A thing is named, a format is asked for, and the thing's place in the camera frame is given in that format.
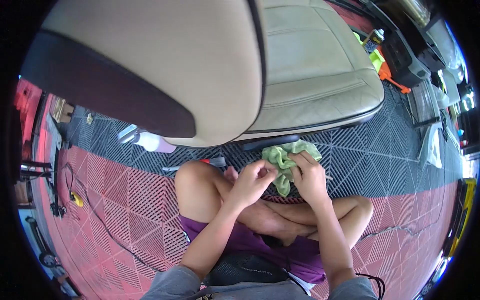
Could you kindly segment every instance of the beige leather seat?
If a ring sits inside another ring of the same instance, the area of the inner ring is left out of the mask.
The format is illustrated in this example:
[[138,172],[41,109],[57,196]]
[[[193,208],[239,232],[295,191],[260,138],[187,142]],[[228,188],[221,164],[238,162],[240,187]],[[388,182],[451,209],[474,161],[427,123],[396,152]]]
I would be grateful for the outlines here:
[[59,0],[22,76],[194,147],[359,123],[384,96],[322,0]]
[[240,139],[362,121],[381,108],[382,83],[363,48],[322,0],[264,0],[267,88]]

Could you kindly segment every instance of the yellow device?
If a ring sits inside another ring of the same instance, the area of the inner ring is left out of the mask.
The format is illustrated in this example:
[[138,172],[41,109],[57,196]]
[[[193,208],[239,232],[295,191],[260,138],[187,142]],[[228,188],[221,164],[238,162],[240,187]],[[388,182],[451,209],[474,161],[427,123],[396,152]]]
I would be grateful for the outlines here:
[[78,207],[82,207],[84,205],[82,198],[75,192],[71,192],[70,200],[74,201]]

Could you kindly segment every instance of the seat backrest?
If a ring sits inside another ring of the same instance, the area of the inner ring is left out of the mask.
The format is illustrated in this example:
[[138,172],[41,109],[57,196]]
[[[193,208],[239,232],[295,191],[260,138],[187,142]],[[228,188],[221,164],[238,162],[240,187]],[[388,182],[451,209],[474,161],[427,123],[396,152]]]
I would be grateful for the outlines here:
[[22,76],[170,143],[223,144],[261,107],[258,14],[253,0],[59,0]]

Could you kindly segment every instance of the orange tool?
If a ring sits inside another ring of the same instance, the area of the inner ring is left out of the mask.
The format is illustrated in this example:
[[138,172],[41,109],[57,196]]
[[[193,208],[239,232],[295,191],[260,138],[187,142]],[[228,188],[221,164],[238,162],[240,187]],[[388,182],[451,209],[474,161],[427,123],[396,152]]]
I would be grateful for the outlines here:
[[[382,56],[384,56],[384,54],[382,53],[381,47],[377,47],[377,50],[380,52]],[[380,77],[380,80],[386,79],[391,83],[395,84],[400,89],[400,92],[402,92],[403,94],[408,94],[411,92],[411,89],[409,87],[401,85],[392,79],[392,73],[390,72],[390,68],[388,67],[386,61],[382,63],[380,70],[378,70],[378,76]]]

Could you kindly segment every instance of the brush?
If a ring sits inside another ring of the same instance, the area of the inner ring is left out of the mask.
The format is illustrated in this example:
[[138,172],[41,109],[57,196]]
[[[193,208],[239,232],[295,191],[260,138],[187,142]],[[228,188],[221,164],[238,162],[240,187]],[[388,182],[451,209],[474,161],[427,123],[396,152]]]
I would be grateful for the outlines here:
[[[204,163],[210,164],[214,167],[224,167],[227,164],[225,163],[225,158],[224,157],[217,157],[217,158],[206,158],[206,159],[200,159],[200,161],[203,161]],[[163,171],[177,171],[180,168],[180,166],[175,166],[175,167],[162,167]]]

